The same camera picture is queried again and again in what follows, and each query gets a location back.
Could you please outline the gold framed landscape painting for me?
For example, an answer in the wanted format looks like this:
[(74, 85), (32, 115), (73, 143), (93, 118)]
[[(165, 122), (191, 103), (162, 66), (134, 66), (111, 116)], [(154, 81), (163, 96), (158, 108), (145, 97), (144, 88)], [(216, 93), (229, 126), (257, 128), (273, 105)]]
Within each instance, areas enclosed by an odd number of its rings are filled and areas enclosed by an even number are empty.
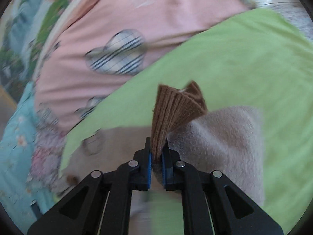
[(12, 0), (1, 17), (1, 88), (18, 102), (41, 50), (73, 0)]

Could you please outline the green bed sheet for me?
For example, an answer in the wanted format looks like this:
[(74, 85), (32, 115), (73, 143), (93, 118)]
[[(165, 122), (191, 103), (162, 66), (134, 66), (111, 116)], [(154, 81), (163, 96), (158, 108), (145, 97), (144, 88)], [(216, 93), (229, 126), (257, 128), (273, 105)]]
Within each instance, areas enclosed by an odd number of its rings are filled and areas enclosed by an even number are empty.
[(312, 199), (312, 42), (270, 9), (238, 14), (134, 76), (67, 135), (64, 169), (96, 130), (148, 126), (159, 84), (195, 81), (209, 110), (261, 110), (266, 154), (264, 210), (288, 233)]

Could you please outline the beige knit sweater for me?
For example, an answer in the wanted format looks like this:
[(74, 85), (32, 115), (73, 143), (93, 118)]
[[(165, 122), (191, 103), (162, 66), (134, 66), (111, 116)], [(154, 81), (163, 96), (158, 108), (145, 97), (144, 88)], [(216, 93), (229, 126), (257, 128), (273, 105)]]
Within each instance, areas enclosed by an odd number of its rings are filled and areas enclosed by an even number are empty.
[(208, 111), (196, 82), (183, 89), (160, 85), (150, 126), (100, 129), (82, 141), (55, 182), (65, 196), (95, 170), (116, 170), (142, 149), (152, 145), (152, 189), (162, 188), (161, 149), (168, 145), (197, 170), (220, 170), (259, 206), (264, 204), (262, 119), (250, 106)]

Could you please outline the light blue floral blanket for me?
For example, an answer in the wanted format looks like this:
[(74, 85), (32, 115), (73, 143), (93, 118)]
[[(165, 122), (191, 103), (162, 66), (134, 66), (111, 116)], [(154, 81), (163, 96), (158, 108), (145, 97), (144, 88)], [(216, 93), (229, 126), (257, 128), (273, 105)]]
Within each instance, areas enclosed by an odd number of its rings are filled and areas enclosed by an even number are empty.
[(35, 201), (45, 214), (56, 204), (50, 190), (31, 189), (27, 177), (34, 152), (37, 118), (34, 110), (34, 83), (29, 82), (17, 109), (5, 127), (1, 140), (1, 204), (23, 233), (36, 222), (31, 203)]

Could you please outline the pink heart-pattern quilt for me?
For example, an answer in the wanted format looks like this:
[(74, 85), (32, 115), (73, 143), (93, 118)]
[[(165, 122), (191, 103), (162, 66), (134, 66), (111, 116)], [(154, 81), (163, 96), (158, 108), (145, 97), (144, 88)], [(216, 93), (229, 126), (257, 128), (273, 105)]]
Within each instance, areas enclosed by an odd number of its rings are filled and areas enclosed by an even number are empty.
[(244, 0), (73, 0), (38, 60), (40, 124), (69, 132), (166, 53), (246, 10)]

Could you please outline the purple floral pillow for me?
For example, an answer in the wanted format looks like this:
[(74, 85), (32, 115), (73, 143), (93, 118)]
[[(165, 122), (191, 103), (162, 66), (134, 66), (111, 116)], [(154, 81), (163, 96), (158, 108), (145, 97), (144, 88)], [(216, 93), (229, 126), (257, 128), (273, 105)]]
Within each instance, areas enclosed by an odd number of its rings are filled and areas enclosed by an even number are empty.
[(31, 189), (46, 188), (62, 197), (72, 188), (58, 174), (69, 129), (63, 126), (47, 103), (36, 106), (36, 118), (36, 138), (27, 185)]

